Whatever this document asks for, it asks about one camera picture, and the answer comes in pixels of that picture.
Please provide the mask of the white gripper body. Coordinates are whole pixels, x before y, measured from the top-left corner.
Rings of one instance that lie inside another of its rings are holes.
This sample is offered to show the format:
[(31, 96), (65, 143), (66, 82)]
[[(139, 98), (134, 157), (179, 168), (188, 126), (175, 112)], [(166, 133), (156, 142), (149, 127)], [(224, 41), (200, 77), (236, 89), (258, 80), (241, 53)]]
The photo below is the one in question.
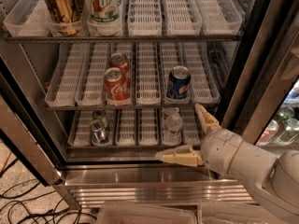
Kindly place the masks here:
[(227, 174), (232, 158), (242, 143), (240, 135), (227, 129), (209, 132), (200, 147), (205, 167), (218, 174)]

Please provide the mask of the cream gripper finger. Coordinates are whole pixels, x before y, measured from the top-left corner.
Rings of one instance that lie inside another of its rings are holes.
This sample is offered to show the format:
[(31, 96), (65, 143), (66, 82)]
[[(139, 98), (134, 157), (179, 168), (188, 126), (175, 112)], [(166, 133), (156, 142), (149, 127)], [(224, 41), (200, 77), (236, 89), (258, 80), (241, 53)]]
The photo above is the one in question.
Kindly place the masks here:
[(199, 118), (204, 134), (221, 128), (217, 119), (212, 116), (202, 105), (196, 104), (195, 111)]
[(201, 152), (194, 150), (192, 145), (184, 145), (158, 151), (155, 158), (163, 163), (179, 164), (188, 167), (197, 167), (204, 164)]

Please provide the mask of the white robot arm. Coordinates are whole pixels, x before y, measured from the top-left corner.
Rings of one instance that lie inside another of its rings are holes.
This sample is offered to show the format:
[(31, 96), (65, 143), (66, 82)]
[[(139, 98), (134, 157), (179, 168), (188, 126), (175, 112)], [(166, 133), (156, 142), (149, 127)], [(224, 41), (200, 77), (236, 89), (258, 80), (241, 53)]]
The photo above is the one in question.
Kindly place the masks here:
[(246, 142), (223, 129), (215, 117), (197, 104), (195, 111), (204, 131), (198, 151), (191, 145), (156, 153), (164, 163), (205, 166), (219, 175), (239, 181), (261, 207), (288, 224), (299, 224), (299, 151), (281, 156)]

